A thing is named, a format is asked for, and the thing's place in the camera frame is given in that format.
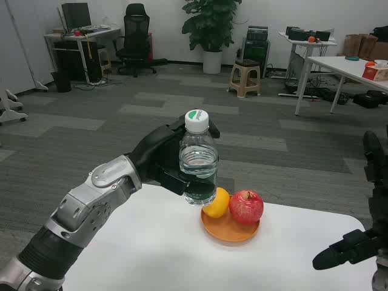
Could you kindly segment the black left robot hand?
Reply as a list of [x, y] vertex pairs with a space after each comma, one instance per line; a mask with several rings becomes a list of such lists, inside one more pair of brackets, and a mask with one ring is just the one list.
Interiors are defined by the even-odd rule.
[[177, 194], [205, 194], [216, 185], [180, 170], [179, 147], [186, 133], [184, 116], [169, 125], [162, 125], [145, 136], [126, 156], [134, 164], [142, 183], [156, 181]]

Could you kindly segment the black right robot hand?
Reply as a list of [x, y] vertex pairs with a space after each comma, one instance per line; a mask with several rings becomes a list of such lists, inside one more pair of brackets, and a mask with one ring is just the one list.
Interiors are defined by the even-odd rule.
[[346, 262], [357, 264], [387, 248], [387, 152], [373, 131], [365, 132], [363, 147], [367, 159], [366, 178], [374, 184], [369, 198], [372, 228], [349, 232], [341, 241], [317, 254], [312, 261], [316, 270], [331, 269]]

